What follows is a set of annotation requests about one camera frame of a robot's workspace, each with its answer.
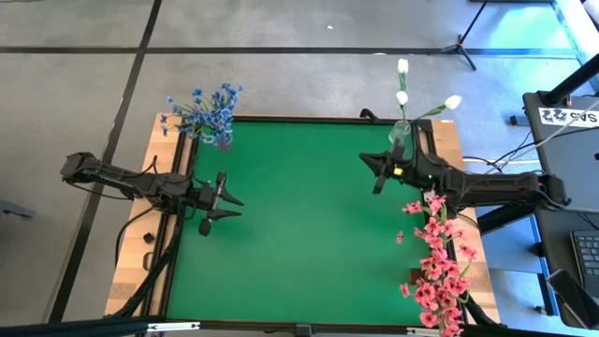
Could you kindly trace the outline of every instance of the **white tulip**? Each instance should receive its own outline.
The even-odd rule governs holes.
[[[452,95],[450,98],[446,99],[446,108],[453,110],[458,107],[461,102],[461,97],[458,95]]]
[[[397,97],[397,102],[401,105],[404,105],[408,102],[408,94],[405,91],[399,91],[397,94],[395,94],[395,96]]]
[[[400,59],[397,62],[397,71],[400,74],[407,74],[408,73],[408,60],[406,60],[406,59]]]

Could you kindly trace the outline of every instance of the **tripod stand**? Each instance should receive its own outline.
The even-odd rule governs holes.
[[[460,54],[460,55],[463,55],[466,58],[466,60],[468,61],[468,63],[470,64],[470,67],[472,68],[472,70],[474,70],[474,71],[476,71],[475,63],[472,62],[472,59],[470,58],[470,55],[464,49],[463,43],[464,43],[464,40],[466,39],[466,37],[468,37],[468,34],[470,33],[470,30],[472,29],[472,27],[475,25],[476,20],[478,20],[478,17],[480,16],[480,13],[482,13],[483,9],[485,9],[485,6],[487,5],[487,1],[488,0],[485,0],[485,2],[483,3],[483,5],[480,7],[480,9],[478,10],[478,12],[476,13],[475,19],[472,20],[472,22],[470,22],[470,25],[468,26],[468,29],[466,29],[466,33],[464,33],[464,35],[462,35],[462,34],[458,35],[458,43],[455,44],[455,45],[444,47],[444,48],[442,48],[440,50],[441,54]]]

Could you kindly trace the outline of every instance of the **keyboard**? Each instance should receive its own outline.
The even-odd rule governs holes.
[[[572,241],[582,285],[599,297],[599,230],[573,231]]]

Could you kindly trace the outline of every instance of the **concrete floor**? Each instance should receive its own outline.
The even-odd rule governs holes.
[[[152,0],[0,1],[0,51],[10,46],[137,47],[152,4]],[[466,0],[380,0],[376,5],[359,0],[206,0],[201,5],[170,0],[160,9],[150,45],[436,48],[454,43],[477,8]],[[493,4],[483,12],[467,47],[569,49],[571,45],[551,6]],[[67,154],[102,153],[134,56],[0,52],[0,79],[8,79],[0,81],[0,143],[5,159],[0,166],[0,199],[37,212],[31,220],[0,216],[0,325],[43,319],[85,198],[84,192],[61,183],[58,172]],[[237,110],[241,114],[353,117],[368,107],[381,117],[396,116],[399,57],[146,55],[113,163],[140,168],[153,117],[168,110],[166,95],[187,97],[193,88],[210,91],[223,81],[247,88]],[[464,154],[487,158],[512,150],[529,131],[505,122],[520,111],[523,93],[550,89],[579,67],[574,56],[476,56],[478,70],[473,72],[459,56],[402,57],[410,61],[412,116],[449,95],[462,95],[462,106],[442,118],[458,121]],[[594,90],[586,85],[578,92]],[[468,169],[481,167],[472,164]],[[129,208],[126,201],[100,202],[66,320],[102,316],[112,279],[114,241]],[[529,232],[511,227],[509,233],[519,236],[511,249],[521,253],[517,250],[526,245]],[[547,330],[546,319],[551,319],[552,331],[581,334],[559,318],[530,313],[530,303],[540,304],[538,293],[530,290],[538,288],[536,278],[512,271],[533,270],[534,258],[520,255],[526,260],[523,265],[501,265],[495,258],[501,240],[485,238],[485,249],[492,268],[511,270],[491,274],[504,323]]]

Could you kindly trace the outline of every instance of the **green table surface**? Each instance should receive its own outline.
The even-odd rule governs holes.
[[[242,216],[214,223],[208,237],[198,233],[203,212],[183,224],[167,317],[420,326],[418,305],[399,285],[428,254],[413,235],[424,217],[402,212],[421,194],[389,181],[373,195],[373,173],[358,158],[388,149],[390,126],[238,122],[234,130],[228,151],[200,145],[194,170],[205,181],[225,171],[245,206],[219,208]]]

